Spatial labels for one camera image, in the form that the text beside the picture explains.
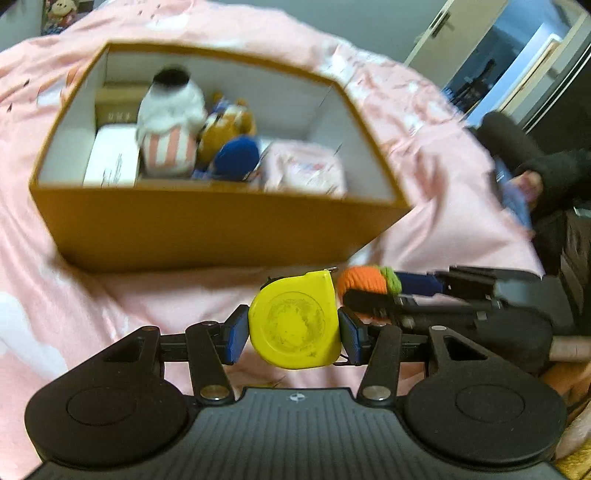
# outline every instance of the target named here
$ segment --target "bed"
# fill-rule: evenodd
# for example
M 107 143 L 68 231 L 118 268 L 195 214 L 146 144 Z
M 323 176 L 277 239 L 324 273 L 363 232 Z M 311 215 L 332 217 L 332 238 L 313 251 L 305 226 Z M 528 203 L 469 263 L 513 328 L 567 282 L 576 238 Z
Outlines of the bed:
M 79 71 L 107 40 L 145 39 L 254 52 L 332 76 L 367 120 L 413 210 L 352 262 L 424 272 L 450 264 L 542 273 L 527 232 L 489 184 L 492 160 L 440 92 L 416 72 L 285 13 L 190 0 L 113 0 L 58 36 L 0 53 L 0 478 L 39 460 L 24 429 L 43 385 L 142 325 L 178 333 L 250 303 L 268 276 L 305 267 L 89 275 L 59 256 L 28 191 L 36 156 Z M 348 386 L 363 368 L 283 371 L 247 345 L 233 386 Z M 407 365 L 400 393 L 422 372 Z M 190 392 L 187 368 L 166 378 Z

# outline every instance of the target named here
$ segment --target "white door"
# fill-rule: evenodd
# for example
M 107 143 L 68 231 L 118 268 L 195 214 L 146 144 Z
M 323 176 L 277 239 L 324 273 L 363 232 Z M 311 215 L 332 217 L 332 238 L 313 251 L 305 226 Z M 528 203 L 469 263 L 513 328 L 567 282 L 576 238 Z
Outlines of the white door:
M 444 88 L 507 3 L 509 0 L 448 0 L 405 64 Z

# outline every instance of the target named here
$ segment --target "white plush toy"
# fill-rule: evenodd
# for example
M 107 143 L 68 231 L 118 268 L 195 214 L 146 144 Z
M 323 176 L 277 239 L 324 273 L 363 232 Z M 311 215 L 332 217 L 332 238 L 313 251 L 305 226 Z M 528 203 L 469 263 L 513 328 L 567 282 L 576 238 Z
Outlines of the white plush toy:
M 180 68 L 167 68 L 152 81 L 139 107 L 137 141 L 150 177 L 190 176 L 197 135 L 207 111 L 203 92 Z

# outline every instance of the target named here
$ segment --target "plush toy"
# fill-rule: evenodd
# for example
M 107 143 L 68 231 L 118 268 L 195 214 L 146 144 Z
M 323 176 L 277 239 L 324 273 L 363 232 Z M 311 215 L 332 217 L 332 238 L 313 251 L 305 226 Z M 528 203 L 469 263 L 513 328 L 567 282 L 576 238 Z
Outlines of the plush toy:
M 256 142 L 253 136 L 256 135 L 256 125 L 252 112 L 248 109 L 246 102 L 242 99 L 236 103 L 229 103 L 221 94 L 214 95 L 214 106 L 212 113 L 205 122 L 199 142 L 198 165 L 201 170 L 207 170 L 218 177 L 221 163 L 225 165 L 223 171 L 232 171 L 232 178 L 228 180 L 244 180 L 238 178 L 239 173 L 246 177 L 248 173 L 258 165 L 259 155 L 256 147 L 256 158 L 254 146 Z
M 47 22 L 43 33 L 59 33 L 76 20 L 78 7 L 74 0 L 56 0 L 46 4 Z
M 150 177 L 190 176 L 207 118 L 203 93 L 182 68 L 160 71 L 138 112 L 137 142 Z
M 402 292 L 402 284 L 391 267 L 359 265 L 345 269 L 336 282 L 336 291 L 341 301 L 347 290 L 396 296 Z

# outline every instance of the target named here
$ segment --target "person's arm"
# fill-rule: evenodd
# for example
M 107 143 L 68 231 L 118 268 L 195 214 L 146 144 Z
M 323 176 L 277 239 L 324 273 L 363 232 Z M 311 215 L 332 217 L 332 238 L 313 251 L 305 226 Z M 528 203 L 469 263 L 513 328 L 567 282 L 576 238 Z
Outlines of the person's arm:
M 587 199 L 591 192 L 591 152 L 574 150 L 527 161 L 514 179 L 537 215 L 562 208 L 575 197 Z

